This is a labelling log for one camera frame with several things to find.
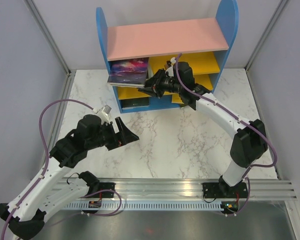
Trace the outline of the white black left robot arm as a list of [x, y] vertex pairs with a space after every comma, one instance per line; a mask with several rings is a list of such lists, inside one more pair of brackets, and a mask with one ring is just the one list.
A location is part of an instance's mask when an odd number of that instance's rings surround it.
[[9, 203], [0, 203], [0, 218], [10, 231], [22, 240], [35, 237], [45, 223], [70, 202], [98, 195], [99, 179], [89, 171], [61, 189], [48, 195], [53, 187], [68, 174], [90, 150], [106, 147], [109, 151], [139, 140], [120, 117], [115, 118], [118, 132], [112, 122], [88, 114], [78, 121], [77, 127], [58, 140], [49, 153], [47, 166], [32, 179], [28, 186]]

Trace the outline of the yellow Little Prince book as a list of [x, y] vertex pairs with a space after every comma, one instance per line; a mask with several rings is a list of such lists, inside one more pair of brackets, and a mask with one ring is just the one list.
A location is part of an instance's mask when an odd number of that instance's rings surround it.
[[177, 93], [173, 93], [171, 95], [171, 102], [173, 104], [183, 104], [184, 102], [182, 101], [181, 97]]

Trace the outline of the teal ocean cover book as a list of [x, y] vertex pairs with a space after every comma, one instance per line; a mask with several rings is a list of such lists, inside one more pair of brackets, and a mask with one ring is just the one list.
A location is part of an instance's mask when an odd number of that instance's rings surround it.
[[150, 100], [148, 97], [131, 98], [120, 100], [121, 108], [123, 110], [130, 110], [135, 108], [148, 107]]

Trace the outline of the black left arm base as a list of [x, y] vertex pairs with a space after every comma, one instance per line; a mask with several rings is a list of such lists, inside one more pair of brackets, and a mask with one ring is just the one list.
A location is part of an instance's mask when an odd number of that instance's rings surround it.
[[112, 192], [115, 190], [114, 182], [100, 182], [100, 180], [89, 171], [80, 173], [79, 178], [84, 180], [88, 186], [87, 198], [98, 198], [102, 200], [114, 197], [114, 193]]

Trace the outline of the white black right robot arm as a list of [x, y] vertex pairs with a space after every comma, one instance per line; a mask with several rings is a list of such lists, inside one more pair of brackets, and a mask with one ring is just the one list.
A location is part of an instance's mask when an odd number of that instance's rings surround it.
[[219, 179], [218, 191], [222, 196], [230, 197], [248, 169], [268, 150], [265, 125], [259, 119], [242, 118], [220, 103], [209, 89], [195, 82], [187, 62], [168, 61], [167, 65], [167, 69], [159, 69], [138, 91], [156, 98], [161, 98], [164, 93], [177, 94], [183, 104], [207, 114], [228, 133], [232, 139], [231, 162]]

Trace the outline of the purple Robinson Crusoe book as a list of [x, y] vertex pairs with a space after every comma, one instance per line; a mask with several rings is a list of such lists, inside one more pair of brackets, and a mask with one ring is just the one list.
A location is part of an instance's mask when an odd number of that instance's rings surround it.
[[112, 61], [107, 83], [115, 87], [142, 88], [147, 80], [148, 65], [148, 57]]

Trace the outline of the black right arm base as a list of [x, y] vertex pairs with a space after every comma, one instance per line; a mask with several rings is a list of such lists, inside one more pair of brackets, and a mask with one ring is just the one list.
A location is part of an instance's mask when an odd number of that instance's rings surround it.
[[249, 193], [245, 182], [229, 186], [221, 177], [218, 181], [203, 182], [201, 185], [204, 199], [244, 199]]

